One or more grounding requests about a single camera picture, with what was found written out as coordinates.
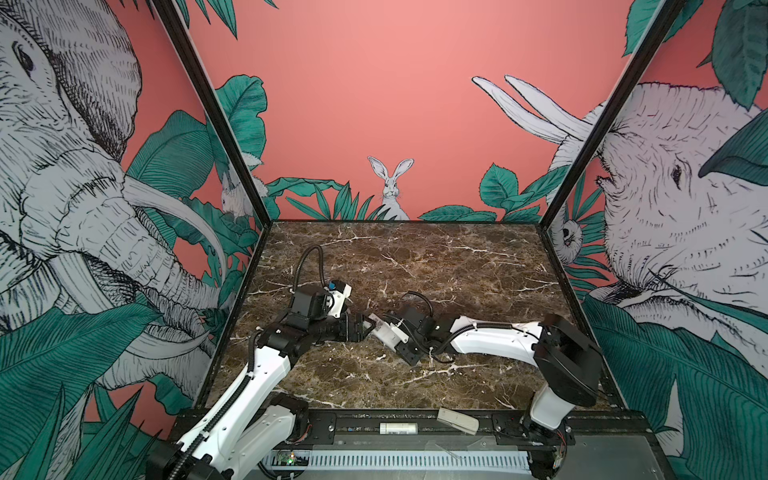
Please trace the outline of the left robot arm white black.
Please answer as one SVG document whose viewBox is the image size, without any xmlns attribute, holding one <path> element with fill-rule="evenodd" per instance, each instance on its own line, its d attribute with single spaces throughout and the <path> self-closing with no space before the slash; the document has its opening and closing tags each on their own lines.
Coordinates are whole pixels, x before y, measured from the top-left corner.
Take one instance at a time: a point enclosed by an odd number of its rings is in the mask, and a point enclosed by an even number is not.
<svg viewBox="0 0 768 480">
<path fill-rule="evenodd" d="M 247 363 L 216 404 L 179 440 L 149 455 L 148 479 L 243 479 L 276 446 L 311 433 L 308 404 L 274 388 L 312 347 L 326 341 L 360 342 L 373 329 L 350 313 L 351 286 L 321 278 L 292 285 L 288 306 L 252 335 Z"/>
</svg>

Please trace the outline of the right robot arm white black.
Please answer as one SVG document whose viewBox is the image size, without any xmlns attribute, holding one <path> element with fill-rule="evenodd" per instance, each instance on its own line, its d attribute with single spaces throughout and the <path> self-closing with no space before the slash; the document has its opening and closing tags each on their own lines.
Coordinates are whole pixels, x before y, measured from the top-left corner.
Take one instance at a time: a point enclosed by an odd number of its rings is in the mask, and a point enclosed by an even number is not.
<svg viewBox="0 0 768 480">
<path fill-rule="evenodd" d="M 489 355 L 534 366 L 544 384 L 533 395 L 520 420 L 521 434 L 565 440 L 566 417 L 576 407 L 597 403 L 603 369 L 600 347 L 574 324 L 557 314 L 539 322 L 483 321 L 460 315 L 437 319 L 428 304 L 423 313 L 407 306 L 386 313 L 384 324 L 394 340 L 385 343 L 411 366 L 423 357 L 442 354 Z"/>
</svg>

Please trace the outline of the white remote control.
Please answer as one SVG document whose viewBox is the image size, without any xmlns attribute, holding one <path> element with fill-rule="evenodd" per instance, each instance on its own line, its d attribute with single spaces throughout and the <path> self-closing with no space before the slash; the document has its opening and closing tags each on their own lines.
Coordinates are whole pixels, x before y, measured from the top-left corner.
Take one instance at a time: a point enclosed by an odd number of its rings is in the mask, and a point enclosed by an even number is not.
<svg viewBox="0 0 768 480">
<path fill-rule="evenodd" d="M 374 313 L 369 315 L 369 319 L 375 324 L 372 334 L 390 350 L 395 351 L 400 343 L 408 342 L 408 335 L 397 326 L 392 326 Z"/>
</svg>

